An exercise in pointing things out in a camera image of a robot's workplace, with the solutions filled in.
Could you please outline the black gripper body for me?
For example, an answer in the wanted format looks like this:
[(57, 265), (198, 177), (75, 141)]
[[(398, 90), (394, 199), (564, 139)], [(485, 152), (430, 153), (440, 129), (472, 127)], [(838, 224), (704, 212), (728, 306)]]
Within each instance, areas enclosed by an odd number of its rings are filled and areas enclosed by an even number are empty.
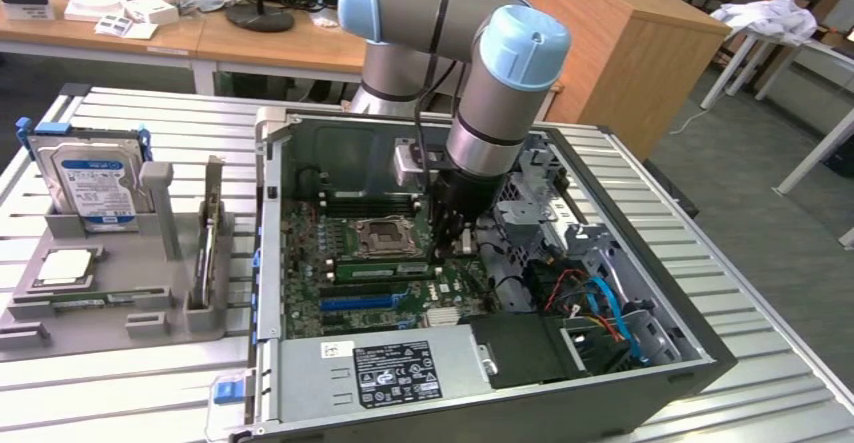
[(430, 189), (432, 222), (474, 222), (494, 206), (506, 176), (481, 177), (461, 169), (441, 170)]

